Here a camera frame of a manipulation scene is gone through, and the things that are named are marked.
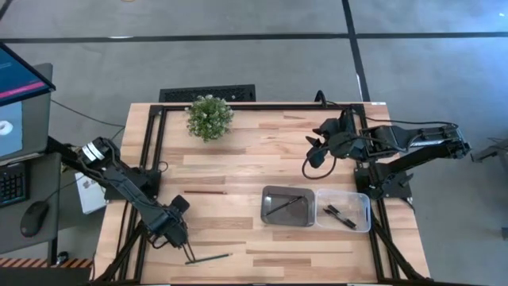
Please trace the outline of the computer monitor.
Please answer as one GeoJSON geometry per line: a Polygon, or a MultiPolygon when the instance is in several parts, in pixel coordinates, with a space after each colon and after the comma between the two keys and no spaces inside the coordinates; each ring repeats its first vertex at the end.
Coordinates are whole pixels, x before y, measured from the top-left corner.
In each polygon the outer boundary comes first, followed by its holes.
{"type": "Polygon", "coordinates": [[[0,164],[45,150],[52,71],[51,64],[31,66],[0,42],[0,164]]]}

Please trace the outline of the clear plastic container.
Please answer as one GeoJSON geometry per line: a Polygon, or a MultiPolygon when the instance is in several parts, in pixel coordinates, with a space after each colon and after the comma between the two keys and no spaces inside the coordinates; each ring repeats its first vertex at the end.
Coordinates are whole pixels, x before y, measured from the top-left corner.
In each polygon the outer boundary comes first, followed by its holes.
{"type": "Polygon", "coordinates": [[[357,192],[338,191],[333,189],[319,189],[316,192],[315,224],[322,229],[338,230],[364,234],[371,229],[371,203],[370,199],[357,192]],[[343,215],[356,224],[356,229],[351,230],[334,217],[326,214],[324,209],[333,205],[343,215]]]}

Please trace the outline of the black computer mouse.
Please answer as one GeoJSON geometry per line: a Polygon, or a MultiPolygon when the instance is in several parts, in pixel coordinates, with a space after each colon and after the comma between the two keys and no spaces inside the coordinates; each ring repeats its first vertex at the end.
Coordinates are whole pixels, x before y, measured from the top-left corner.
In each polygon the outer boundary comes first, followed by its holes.
{"type": "Polygon", "coordinates": [[[31,238],[39,233],[48,209],[49,204],[46,201],[36,201],[27,208],[20,222],[20,232],[23,237],[31,238]]]}

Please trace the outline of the black pen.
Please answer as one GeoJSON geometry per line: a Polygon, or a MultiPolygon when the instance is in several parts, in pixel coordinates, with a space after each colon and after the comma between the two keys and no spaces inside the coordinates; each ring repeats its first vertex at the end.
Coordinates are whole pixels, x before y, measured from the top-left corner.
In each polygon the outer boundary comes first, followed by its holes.
{"type": "Polygon", "coordinates": [[[341,213],[338,209],[336,209],[333,205],[329,204],[327,207],[328,207],[328,209],[329,209],[330,211],[332,211],[332,212],[333,212],[333,213],[334,213],[334,214],[335,214],[338,218],[340,218],[342,221],[345,221],[345,222],[347,222],[347,223],[352,223],[352,224],[354,224],[354,222],[353,222],[351,219],[347,218],[344,214],[342,214],[342,213],[341,213]]]}
{"type": "Polygon", "coordinates": [[[338,212],[335,212],[335,211],[332,211],[330,209],[324,209],[324,212],[332,217],[334,217],[336,220],[338,220],[339,222],[341,222],[342,224],[344,224],[345,226],[347,226],[349,229],[351,230],[355,230],[356,229],[356,224],[351,221],[350,219],[348,218],[345,218],[343,217],[341,214],[339,214],[338,212]]]}

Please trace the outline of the grey plastic tray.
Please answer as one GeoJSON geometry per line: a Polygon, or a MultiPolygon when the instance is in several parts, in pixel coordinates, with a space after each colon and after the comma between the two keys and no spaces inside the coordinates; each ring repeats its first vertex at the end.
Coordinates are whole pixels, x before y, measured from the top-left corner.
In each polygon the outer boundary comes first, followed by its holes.
{"type": "Polygon", "coordinates": [[[260,218],[266,224],[310,227],[315,223],[315,206],[315,194],[310,189],[266,186],[261,197],[260,218]],[[304,196],[302,200],[264,216],[268,211],[301,195],[304,196]]]}

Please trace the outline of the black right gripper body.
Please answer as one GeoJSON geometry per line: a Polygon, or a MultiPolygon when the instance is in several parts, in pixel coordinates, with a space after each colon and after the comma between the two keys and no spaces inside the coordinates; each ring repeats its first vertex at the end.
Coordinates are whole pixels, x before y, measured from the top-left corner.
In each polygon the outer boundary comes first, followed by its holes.
{"type": "Polygon", "coordinates": [[[365,140],[354,133],[330,133],[327,135],[327,146],[333,157],[357,161],[368,160],[365,140]]]}

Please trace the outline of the artificial green plant in pot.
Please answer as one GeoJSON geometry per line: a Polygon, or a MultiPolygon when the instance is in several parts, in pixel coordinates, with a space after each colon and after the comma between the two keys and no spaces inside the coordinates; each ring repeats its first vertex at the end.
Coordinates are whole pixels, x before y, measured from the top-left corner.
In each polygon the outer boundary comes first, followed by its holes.
{"type": "Polygon", "coordinates": [[[231,106],[213,95],[199,95],[185,112],[189,134],[204,142],[217,140],[228,133],[234,116],[231,106]]]}

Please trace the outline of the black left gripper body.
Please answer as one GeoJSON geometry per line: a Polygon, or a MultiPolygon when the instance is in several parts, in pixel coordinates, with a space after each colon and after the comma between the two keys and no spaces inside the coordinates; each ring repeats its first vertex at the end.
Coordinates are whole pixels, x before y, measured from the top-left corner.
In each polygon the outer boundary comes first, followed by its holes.
{"type": "Polygon", "coordinates": [[[166,238],[173,247],[181,247],[187,243],[187,225],[183,219],[186,211],[186,208],[164,208],[165,217],[159,236],[166,238]]]}

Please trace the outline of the black keyboard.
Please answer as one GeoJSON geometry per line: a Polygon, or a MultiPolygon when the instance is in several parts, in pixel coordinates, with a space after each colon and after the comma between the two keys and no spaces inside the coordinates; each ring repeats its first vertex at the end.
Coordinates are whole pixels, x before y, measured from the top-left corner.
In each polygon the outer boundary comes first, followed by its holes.
{"type": "Polygon", "coordinates": [[[27,177],[29,170],[19,162],[0,167],[0,207],[7,207],[29,198],[27,177]]]}

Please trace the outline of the grey side desk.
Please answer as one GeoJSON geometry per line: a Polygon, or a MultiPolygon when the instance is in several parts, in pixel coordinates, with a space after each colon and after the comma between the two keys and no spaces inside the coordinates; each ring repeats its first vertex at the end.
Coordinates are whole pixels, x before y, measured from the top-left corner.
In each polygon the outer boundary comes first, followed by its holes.
{"type": "Polygon", "coordinates": [[[53,153],[43,157],[20,161],[26,164],[29,198],[26,201],[0,207],[0,254],[23,249],[42,242],[53,243],[58,236],[60,155],[53,153]],[[49,204],[48,213],[39,233],[25,238],[20,232],[20,222],[27,208],[36,201],[49,204]]]}

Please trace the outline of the dark pencil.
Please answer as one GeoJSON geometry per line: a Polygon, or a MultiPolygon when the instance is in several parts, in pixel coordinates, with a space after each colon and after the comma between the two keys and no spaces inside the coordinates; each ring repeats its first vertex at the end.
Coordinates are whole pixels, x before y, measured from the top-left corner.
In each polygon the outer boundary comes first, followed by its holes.
{"type": "Polygon", "coordinates": [[[202,263],[202,262],[205,262],[205,261],[212,261],[212,260],[222,259],[222,258],[225,258],[225,257],[229,257],[231,255],[233,255],[233,254],[232,253],[225,253],[225,254],[216,255],[216,256],[212,256],[212,257],[204,257],[204,258],[200,258],[200,259],[193,259],[193,260],[186,261],[185,265],[192,265],[192,264],[202,263]]]}

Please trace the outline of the white box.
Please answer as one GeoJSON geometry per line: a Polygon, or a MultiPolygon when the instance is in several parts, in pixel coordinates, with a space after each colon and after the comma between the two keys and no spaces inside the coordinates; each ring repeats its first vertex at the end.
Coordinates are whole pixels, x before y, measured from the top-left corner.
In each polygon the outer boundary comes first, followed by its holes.
{"type": "Polygon", "coordinates": [[[85,215],[98,211],[106,206],[105,188],[81,172],[75,174],[82,211],[85,215]]]}

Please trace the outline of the black pencil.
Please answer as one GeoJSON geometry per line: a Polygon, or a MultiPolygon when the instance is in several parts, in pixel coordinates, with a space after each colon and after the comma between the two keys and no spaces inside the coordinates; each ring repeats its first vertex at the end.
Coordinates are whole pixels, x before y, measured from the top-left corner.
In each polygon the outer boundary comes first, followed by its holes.
{"type": "Polygon", "coordinates": [[[288,202],[286,202],[286,203],[284,203],[284,204],[282,204],[280,206],[277,206],[275,209],[268,211],[267,213],[264,214],[264,216],[271,215],[271,214],[275,213],[276,211],[279,211],[279,210],[281,210],[281,209],[283,209],[285,207],[290,206],[293,203],[296,203],[296,202],[302,200],[303,198],[304,198],[304,196],[301,195],[301,196],[298,196],[298,197],[296,197],[294,199],[291,199],[290,201],[288,201],[288,202]]]}

